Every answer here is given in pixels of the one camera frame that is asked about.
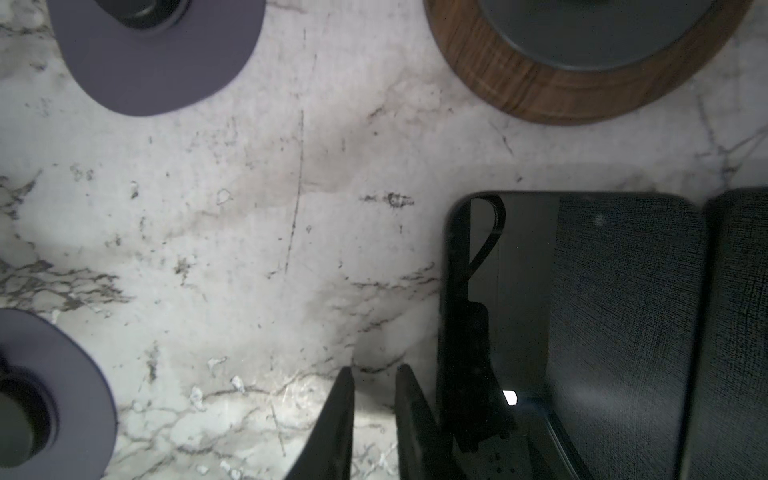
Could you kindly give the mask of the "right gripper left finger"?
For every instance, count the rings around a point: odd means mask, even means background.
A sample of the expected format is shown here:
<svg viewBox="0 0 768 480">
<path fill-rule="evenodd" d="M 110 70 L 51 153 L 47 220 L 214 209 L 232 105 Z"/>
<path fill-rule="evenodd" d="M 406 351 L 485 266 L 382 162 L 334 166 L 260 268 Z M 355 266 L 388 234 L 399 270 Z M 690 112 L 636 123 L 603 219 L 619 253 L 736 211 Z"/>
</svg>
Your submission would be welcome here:
<svg viewBox="0 0 768 480">
<path fill-rule="evenodd" d="M 286 480 L 349 480 L 353 453 L 355 382 L 343 367 L 329 392 L 307 443 Z"/>
</svg>

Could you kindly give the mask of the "black phone purple stand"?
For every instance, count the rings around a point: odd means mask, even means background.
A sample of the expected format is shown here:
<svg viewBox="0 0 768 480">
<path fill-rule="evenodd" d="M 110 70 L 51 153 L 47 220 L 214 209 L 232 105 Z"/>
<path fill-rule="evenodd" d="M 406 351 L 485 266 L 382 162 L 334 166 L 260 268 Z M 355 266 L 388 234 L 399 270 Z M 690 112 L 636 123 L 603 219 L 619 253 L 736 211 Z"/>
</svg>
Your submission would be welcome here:
<svg viewBox="0 0 768 480">
<path fill-rule="evenodd" d="M 445 225 L 437 409 L 457 450 L 536 477 L 673 479 L 706 227 L 659 193 L 480 192 Z"/>
</svg>

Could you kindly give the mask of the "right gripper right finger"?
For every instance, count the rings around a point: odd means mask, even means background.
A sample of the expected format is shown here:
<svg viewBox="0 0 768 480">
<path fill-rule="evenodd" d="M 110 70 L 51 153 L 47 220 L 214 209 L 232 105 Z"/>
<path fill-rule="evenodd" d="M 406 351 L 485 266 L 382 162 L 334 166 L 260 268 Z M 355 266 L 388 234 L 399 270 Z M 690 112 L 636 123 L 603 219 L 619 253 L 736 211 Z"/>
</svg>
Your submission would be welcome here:
<svg viewBox="0 0 768 480">
<path fill-rule="evenodd" d="M 438 427 L 412 368 L 396 372 L 395 417 L 399 475 L 403 480 L 466 479 L 452 444 Z"/>
</svg>

